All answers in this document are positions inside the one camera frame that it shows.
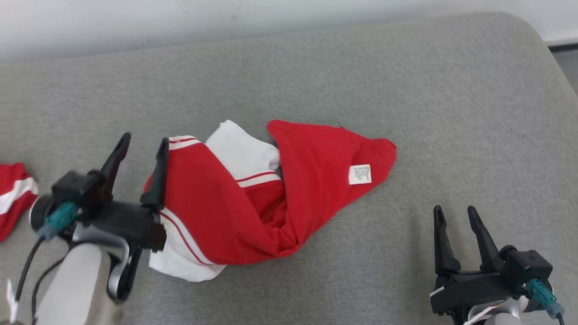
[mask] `black clamp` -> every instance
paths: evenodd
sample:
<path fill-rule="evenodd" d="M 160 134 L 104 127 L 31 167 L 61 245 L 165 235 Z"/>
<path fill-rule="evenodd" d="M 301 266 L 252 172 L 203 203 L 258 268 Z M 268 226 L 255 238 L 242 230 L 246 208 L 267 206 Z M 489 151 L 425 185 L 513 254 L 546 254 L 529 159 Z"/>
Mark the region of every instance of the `black clamp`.
<path fill-rule="evenodd" d="M 468 207 L 468 217 L 480 250 L 480 271 L 461 271 L 447 237 L 442 207 L 438 205 L 433 210 L 435 272 L 438 275 L 430 294 L 433 313 L 449 315 L 454 324 L 461 325 L 476 305 L 521 296 L 530 298 L 523 286 L 530 279 L 539 279 L 551 289 L 547 280 L 553 268 L 540 254 L 535 250 L 518 252 L 510 245 L 499 252 L 473 206 Z M 540 305 L 530 299 L 524 312 L 538 309 Z"/>
<path fill-rule="evenodd" d="M 113 201 L 112 195 L 130 141 L 131 134 L 125 133 L 100 171 L 92 170 L 86 175 L 68 172 L 52 186 L 52 194 L 41 196 L 30 212 L 31 226 L 38 231 L 61 204 L 73 202 L 79 208 L 77 222 L 58 234 L 71 248 L 83 242 L 116 242 L 124 248 L 122 259 L 111 254 L 113 267 L 108 292 L 115 301 L 128 298 L 142 250 L 163 250 L 166 241 L 159 211 L 164 209 L 165 201 L 168 138 L 161 142 L 149 188 L 137 204 Z"/>

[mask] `white tag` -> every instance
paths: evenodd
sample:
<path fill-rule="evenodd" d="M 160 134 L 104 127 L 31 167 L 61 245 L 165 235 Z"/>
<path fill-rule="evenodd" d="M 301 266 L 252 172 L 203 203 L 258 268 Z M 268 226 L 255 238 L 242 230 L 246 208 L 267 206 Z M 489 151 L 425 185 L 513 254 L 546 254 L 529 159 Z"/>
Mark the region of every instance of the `white tag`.
<path fill-rule="evenodd" d="M 349 185 L 371 183 L 371 167 L 368 165 L 349 166 Z"/>

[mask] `red and white garment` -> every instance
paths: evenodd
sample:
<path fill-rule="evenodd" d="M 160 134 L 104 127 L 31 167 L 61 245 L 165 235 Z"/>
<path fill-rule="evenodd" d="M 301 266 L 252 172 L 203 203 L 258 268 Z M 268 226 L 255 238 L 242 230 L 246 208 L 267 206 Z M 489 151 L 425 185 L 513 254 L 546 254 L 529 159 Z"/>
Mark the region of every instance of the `red and white garment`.
<path fill-rule="evenodd" d="M 167 240 L 149 266 L 198 282 L 227 264 L 291 255 L 339 209 L 383 182 L 396 158 L 391 141 L 344 128 L 274 120 L 267 129 L 278 149 L 231 121 L 206 144 L 193 136 L 169 139 L 161 212 Z"/>
<path fill-rule="evenodd" d="M 26 173 L 24 164 L 0 165 L 0 242 L 8 237 L 37 195 L 38 185 Z"/>

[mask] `gray couch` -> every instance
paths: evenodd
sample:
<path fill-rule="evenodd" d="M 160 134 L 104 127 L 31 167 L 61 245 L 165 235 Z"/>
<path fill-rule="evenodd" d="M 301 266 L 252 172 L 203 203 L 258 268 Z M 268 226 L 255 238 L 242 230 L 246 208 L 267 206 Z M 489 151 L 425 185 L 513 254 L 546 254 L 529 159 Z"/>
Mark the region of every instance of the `gray couch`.
<path fill-rule="evenodd" d="M 463 269 L 479 254 L 466 207 L 496 244 L 536 249 L 578 322 L 578 98 L 525 22 L 472 14 L 391 25 L 169 47 L 0 68 L 0 160 L 42 191 L 100 166 L 133 133 L 114 190 L 137 201 L 163 136 L 206 139 L 231 119 L 265 141 L 272 119 L 386 137 L 385 183 L 340 211 L 295 255 L 188 283 L 143 256 L 124 324 L 450 324 L 432 314 L 433 208 Z M 0 244 L 18 279 L 35 234 L 25 218 Z M 42 247 L 23 295 L 66 251 Z M 8 315 L 0 304 L 0 318 Z M 545 312 L 527 324 L 552 323 Z"/>

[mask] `black cable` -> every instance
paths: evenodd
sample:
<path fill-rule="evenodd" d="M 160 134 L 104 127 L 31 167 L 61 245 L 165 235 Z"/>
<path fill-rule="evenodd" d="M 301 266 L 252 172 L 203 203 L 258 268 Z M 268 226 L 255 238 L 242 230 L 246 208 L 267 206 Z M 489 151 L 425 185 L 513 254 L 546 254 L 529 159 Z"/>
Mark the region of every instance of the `black cable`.
<path fill-rule="evenodd" d="M 38 295 L 38 290 L 40 289 L 40 283 L 42 282 L 42 280 L 44 280 L 44 278 L 50 273 L 52 272 L 52 270 L 54 270 L 57 266 L 60 265 L 60 263 L 62 263 L 62 261 L 64 261 L 64 257 L 59 259 L 58 261 L 56 261 L 54 264 L 52 264 L 48 269 L 46 269 L 40 276 L 40 278 L 38 278 L 38 281 L 36 281 L 36 284 L 34 285 L 34 290 L 32 291 L 32 300 L 30 301 L 30 308 L 32 311 L 32 318 L 34 318 L 34 316 L 36 315 L 36 296 Z"/>
<path fill-rule="evenodd" d="M 16 294 L 14 295 L 14 301 L 19 302 L 20 296 L 22 296 L 22 289 L 24 288 L 24 282 L 26 281 L 26 275 L 28 275 L 28 269 L 30 269 L 30 264 L 32 264 L 32 259 L 34 258 L 34 254 L 38 251 L 38 247 L 44 241 L 44 237 L 38 238 L 36 244 L 32 247 L 30 254 L 28 254 L 28 259 L 26 260 L 26 264 L 24 264 L 24 269 L 22 270 L 22 274 L 20 275 L 20 281 L 18 282 L 18 288 L 16 289 Z"/>
<path fill-rule="evenodd" d="M 560 325 L 564 325 L 564 318 L 562 317 L 561 313 L 558 313 L 556 315 L 556 318 L 558 319 L 558 321 L 560 322 Z"/>

